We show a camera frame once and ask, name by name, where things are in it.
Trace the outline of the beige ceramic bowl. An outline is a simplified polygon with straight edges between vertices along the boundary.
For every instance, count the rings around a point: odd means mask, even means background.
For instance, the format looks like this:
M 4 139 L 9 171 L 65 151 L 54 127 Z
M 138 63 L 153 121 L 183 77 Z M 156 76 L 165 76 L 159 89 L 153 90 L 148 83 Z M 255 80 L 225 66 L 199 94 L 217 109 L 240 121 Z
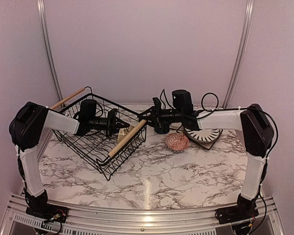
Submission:
M 132 125 L 129 125 L 128 127 L 125 127 L 125 128 L 120 128 L 118 133 L 118 143 L 120 143 L 130 133 L 130 131 L 133 128 L 134 126 Z

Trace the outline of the black wire dish rack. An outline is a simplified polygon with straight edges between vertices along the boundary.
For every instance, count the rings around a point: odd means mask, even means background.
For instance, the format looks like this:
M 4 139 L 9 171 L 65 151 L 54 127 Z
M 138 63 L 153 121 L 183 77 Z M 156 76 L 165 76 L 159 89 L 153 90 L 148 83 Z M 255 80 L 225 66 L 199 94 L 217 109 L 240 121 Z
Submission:
M 72 149 L 81 159 L 102 174 L 106 180 L 110 180 L 112 175 L 146 141 L 147 125 L 138 121 L 136 112 L 93 93 L 76 99 L 62 108 L 60 113 L 78 120 L 77 113 L 81 102 L 86 99 L 97 101 L 96 116 L 106 118 L 110 110 L 117 109 L 117 118 L 129 123 L 134 128 L 120 143 L 118 143 L 120 129 L 110 137 L 105 135 L 105 131 L 94 129 L 82 137 L 60 130 L 54 130 L 54 134 L 59 141 Z

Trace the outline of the dark blue mug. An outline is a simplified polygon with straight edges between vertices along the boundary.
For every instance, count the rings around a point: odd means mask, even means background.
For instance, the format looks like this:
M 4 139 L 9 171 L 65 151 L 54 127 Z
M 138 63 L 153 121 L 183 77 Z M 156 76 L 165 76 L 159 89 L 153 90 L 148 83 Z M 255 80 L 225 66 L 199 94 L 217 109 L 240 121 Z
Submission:
M 164 124 L 161 124 L 160 126 L 155 126 L 154 131 L 158 134 L 166 134 L 170 131 L 170 124 L 164 123 Z

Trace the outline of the blue white patterned bowl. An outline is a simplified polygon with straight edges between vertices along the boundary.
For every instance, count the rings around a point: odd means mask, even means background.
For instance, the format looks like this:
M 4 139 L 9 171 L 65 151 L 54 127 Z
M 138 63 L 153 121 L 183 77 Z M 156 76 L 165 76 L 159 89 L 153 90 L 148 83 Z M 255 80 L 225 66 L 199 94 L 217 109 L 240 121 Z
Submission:
M 180 153 L 189 147 L 190 142 L 182 133 L 171 133 L 166 136 L 165 144 L 170 151 Z

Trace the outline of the white round plate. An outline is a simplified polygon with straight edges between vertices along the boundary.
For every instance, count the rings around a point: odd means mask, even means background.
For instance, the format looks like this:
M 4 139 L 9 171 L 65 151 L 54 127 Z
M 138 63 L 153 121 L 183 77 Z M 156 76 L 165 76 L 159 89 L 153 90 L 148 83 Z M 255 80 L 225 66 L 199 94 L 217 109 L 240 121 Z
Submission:
M 191 140 L 198 143 L 213 143 L 221 136 L 221 129 L 203 129 L 199 131 L 186 129 L 184 134 Z

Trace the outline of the square floral plate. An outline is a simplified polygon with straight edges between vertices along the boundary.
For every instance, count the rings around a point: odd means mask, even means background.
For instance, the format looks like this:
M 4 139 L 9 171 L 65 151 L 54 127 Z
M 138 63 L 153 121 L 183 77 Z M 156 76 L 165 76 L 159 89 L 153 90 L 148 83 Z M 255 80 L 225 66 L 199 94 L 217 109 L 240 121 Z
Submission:
M 214 143 L 220 138 L 222 129 L 206 129 L 198 132 L 198 145 L 210 150 Z

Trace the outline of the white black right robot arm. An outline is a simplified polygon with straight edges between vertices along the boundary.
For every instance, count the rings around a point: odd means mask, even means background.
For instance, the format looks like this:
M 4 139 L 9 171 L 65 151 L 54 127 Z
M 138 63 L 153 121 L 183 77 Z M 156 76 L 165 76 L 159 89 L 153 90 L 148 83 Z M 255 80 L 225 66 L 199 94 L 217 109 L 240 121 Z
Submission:
M 245 181 L 237 204 L 218 210 L 217 214 L 221 218 L 233 216 L 237 219 L 251 215 L 267 173 L 268 154 L 274 147 L 272 140 L 278 135 L 276 128 L 271 125 L 273 119 L 259 104 L 252 104 L 246 108 L 203 107 L 194 110 L 188 91 L 175 90 L 172 92 L 172 98 L 173 104 L 168 109 L 162 108 L 160 98 L 153 98 L 154 105 L 138 114 L 138 118 L 146 120 L 158 134 L 168 133 L 172 123 L 181 123 L 184 128 L 192 131 L 233 129 L 240 132 L 240 141 L 248 157 Z

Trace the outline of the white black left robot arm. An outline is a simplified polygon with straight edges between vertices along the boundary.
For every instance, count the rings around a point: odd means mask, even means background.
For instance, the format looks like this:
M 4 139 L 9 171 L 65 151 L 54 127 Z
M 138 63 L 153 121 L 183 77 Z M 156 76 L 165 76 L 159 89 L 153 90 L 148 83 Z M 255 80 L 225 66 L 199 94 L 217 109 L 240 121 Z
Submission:
M 9 126 L 9 133 L 18 156 L 18 169 L 24 182 L 27 213 L 41 218 L 59 214 L 65 217 L 68 209 L 48 203 L 47 191 L 38 168 L 38 143 L 44 128 L 63 131 L 78 137 L 89 135 L 91 130 L 105 131 L 110 137 L 130 125 L 117 117 L 117 109 L 107 117 L 97 115 L 97 102 L 84 100 L 73 117 L 67 117 L 48 107 L 28 102 L 16 114 Z

